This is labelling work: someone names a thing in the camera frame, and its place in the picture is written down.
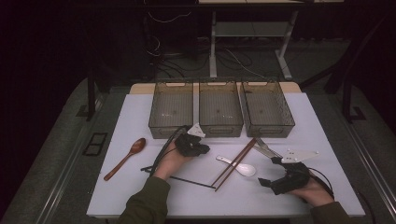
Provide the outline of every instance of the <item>white spoon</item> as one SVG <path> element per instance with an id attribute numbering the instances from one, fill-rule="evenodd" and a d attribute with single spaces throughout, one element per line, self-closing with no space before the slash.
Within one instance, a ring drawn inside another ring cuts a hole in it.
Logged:
<path id="1" fill-rule="evenodd" d="M 231 162 L 232 162 L 222 156 L 217 156 L 216 160 L 225 161 L 229 164 L 231 164 Z M 252 165 L 244 164 L 244 163 L 239 163 L 238 166 L 236 166 L 235 170 L 237 172 L 239 172 L 239 174 L 245 175 L 245 176 L 252 176 L 252 175 L 256 174 L 256 168 L 254 168 Z"/>

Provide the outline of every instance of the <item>dark background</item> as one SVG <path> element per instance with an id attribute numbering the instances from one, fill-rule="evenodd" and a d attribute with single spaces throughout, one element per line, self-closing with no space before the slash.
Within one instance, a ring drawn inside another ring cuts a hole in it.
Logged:
<path id="1" fill-rule="evenodd" d="M 160 36 L 164 44 L 181 48 L 193 56 L 196 36 L 209 35 L 210 12 L 193 12 L 184 21 L 161 26 L 145 21 L 147 14 L 144 11 L 100 10 L 85 11 L 81 15 L 70 2 L 2 0 L 0 3 L 1 217 L 68 96 L 88 71 L 95 73 L 100 91 L 108 91 L 117 85 L 131 85 L 138 80 L 148 81 L 154 72 L 150 65 L 153 61 L 146 53 L 149 35 Z M 370 29 L 371 19 L 384 14 L 388 8 L 384 6 L 389 3 L 375 2 L 375 7 L 370 8 L 303 9 L 293 38 L 319 41 L 323 38 L 362 37 Z M 167 15 L 157 13 L 159 17 Z M 395 14 L 390 13 L 380 26 L 351 73 L 356 77 L 356 85 L 394 132 L 396 69 L 392 65 L 396 59 L 396 34 L 392 27 Z M 219 15 L 230 20 L 234 19 L 235 13 Z M 254 13 L 248 13 L 245 19 L 256 17 L 262 19 Z M 183 37 L 180 39 L 184 41 L 173 42 L 177 39 L 175 36 Z"/>

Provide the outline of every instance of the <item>person's left hand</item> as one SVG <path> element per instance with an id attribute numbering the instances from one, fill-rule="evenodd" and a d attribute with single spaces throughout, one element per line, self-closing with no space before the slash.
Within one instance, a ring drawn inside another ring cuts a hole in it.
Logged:
<path id="1" fill-rule="evenodd" d="M 175 142 L 169 144 L 169 147 L 165 150 L 163 155 L 164 156 L 158 164 L 154 176 L 157 176 L 164 180 L 167 180 L 169 176 L 178 171 L 184 163 L 192 160 L 193 158 L 182 156 L 178 152 Z"/>

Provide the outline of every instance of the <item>storage tray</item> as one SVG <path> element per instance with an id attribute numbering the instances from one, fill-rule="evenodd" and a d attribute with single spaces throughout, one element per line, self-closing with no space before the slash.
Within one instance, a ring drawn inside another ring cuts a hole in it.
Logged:
<path id="1" fill-rule="evenodd" d="M 191 80 L 162 79 L 155 85 L 148 126 L 154 139 L 167 139 L 176 129 L 193 123 Z"/>
<path id="2" fill-rule="evenodd" d="M 200 79 L 199 123 L 205 137 L 239 137 L 244 124 L 236 81 Z"/>
<path id="3" fill-rule="evenodd" d="M 287 137 L 295 123 L 279 82 L 243 80 L 241 87 L 247 136 Z"/>

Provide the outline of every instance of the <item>brown chopstick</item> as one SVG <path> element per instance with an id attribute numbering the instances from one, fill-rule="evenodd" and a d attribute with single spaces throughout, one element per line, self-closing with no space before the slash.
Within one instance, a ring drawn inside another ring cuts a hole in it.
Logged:
<path id="1" fill-rule="evenodd" d="M 230 174 L 235 170 L 236 166 L 238 166 L 239 162 L 241 162 L 241 160 L 245 158 L 245 156 L 249 153 L 249 151 L 254 147 L 255 144 L 256 144 L 256 139 L 253 138 L 249 143 L 247 143 L 245 148 L 242 149 L 242 151 L 235 157 L 235 159 L 233 159 L 233 161 L 227 166 L 227 168 L 221 173 L 221 175 L 219 175 L 219 177 L 215 180 L 215 182 L 213 182 L 213 184 L 211 185 L 212 187 L 214 187 L 216 182 L 218 182 L 221 179 L 221 177 L 228 171 L 228 169 L 232 167 L 231 171 L 224 177 L 221 183 L 216 187 L 215 191 L 218 191 L 218 189 L 226 181 L 228 176 L 230 176 Z"/>

